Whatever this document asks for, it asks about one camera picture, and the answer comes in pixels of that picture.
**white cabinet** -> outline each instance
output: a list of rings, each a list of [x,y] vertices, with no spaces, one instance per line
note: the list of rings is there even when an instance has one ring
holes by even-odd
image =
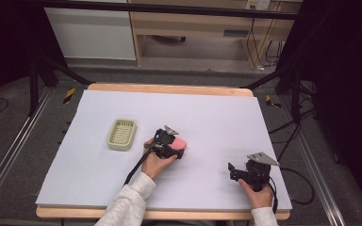
[[[66,58],[136,60],[128,12],[66,8],[45,11]]]

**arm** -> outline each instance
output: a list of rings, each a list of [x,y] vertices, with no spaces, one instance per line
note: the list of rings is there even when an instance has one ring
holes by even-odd
[[[238,183],[251,201],[255,225],[278,225],[275,214],[272,212],[272,190],[269,186],[263,186],[261,191],[254,192],[243,180],[239,179]]]
[[[153,193],[156,184],[153,181],[175,159],[176,155],[160,159],[150,153],[142,164],[142,172],[132,183],[125,185],[113,202],[107,207],[96,226],[140,226],[146,209],[146,199]]]

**hand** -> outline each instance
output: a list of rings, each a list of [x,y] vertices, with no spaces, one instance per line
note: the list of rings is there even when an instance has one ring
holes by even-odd
[[[152,143],[152,139],[145,142],[145,144]],[[149,153],[146,160],[142,163],[142,172],[148,175],[150,178],[155,179],[167,166],[169,166],[175,159],[177,155],[173,155],[166,159],[161,159],[157,157],[154,152]]]
[[[261,191],[254,192],[252,188],[242,179],[238,183],[248,195],[251,205],[254,209],[261,207],[272,207],[272,190],[268,185],[263,186]]]

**white sleeve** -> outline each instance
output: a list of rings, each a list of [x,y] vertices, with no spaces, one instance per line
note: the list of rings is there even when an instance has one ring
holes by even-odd
[[[278,225],[275,214],[272,212],[271,207],[263,207],[252,210],[252,216],[255,220],[255,226],[275,226]]]
[[[145,200],[155,188],[155,182],[141,172],[132,185],[122,188],[95,225],[140,226],[145,215]]]

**person's left hand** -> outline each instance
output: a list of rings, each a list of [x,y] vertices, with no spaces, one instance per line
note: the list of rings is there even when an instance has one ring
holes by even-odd
[[[152,143],[152,139],[145,142],[145,144]],[[154,152],[149,153],[146,160],[142,163],[142,172],[148,175],[150,178],[155,179],[167,166],[169,166],[175,159],[177,155],[173,155],[166,159],[161,159],[157,157]]]

